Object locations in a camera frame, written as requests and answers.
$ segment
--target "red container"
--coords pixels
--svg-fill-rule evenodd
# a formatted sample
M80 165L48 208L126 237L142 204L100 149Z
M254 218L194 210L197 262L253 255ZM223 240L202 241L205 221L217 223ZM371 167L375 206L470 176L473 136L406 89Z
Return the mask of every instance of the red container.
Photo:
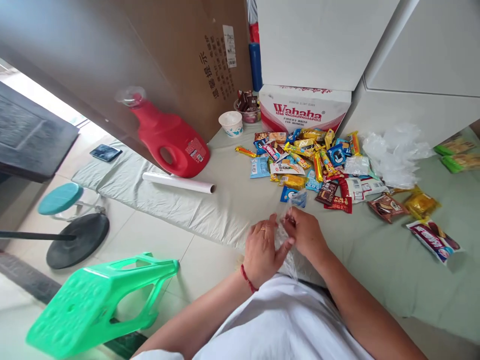
M140 121L138 137L160 166L179 177L193 178L210 160L210 151L200 135L178 115L159 111L142 87L120 90L115 99L127 105ZM172 158L168 163L160 150L166 149Z

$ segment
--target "plastic wrap roll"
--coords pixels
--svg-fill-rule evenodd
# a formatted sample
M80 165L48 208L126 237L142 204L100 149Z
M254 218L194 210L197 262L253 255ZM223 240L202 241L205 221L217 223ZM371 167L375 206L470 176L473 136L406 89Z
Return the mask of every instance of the plastic wrap roll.
M215 185L207 182L195 181L182 177L157 174L154 172L144 172L141 176L143 180L151 181L157 184L172 186L175 188L193 190L205 194L213 194Z

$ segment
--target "stool seat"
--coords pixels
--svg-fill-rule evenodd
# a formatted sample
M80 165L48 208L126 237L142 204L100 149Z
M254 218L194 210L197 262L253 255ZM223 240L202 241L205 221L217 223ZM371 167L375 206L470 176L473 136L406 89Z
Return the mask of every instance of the stool seat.
M83 194L84 188L80 185L74 182L66 183L53 189L43 198L38 205L38 213L41 215L59 214L74 205Z

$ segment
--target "wahaha logo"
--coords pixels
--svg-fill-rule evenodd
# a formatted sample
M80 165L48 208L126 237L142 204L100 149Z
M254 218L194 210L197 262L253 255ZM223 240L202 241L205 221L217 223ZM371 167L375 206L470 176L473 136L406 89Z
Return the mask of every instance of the wahaha logo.
M275 107L275 113L277 115L286 115L294 118L300 119L307 119L307 120L315 120L315 121L322 121L322 114L308 111L299 111L292 107L291 109L287 107L287 105L283 104L273 104Z

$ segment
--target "hand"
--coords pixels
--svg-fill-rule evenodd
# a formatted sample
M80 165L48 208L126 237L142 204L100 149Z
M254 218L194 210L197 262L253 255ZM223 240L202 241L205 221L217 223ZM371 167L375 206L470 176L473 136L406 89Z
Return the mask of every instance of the hand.
M257 289L280 269L295 243L293 238L289 238L275 251L277 226L277 214L274 213L270 219L253 225L246 238L243 267L246 276Z
M323 258L333 254L315 216L291 207L281 221L288 236L295 239L298 251L307 259L311 260L312 256Z

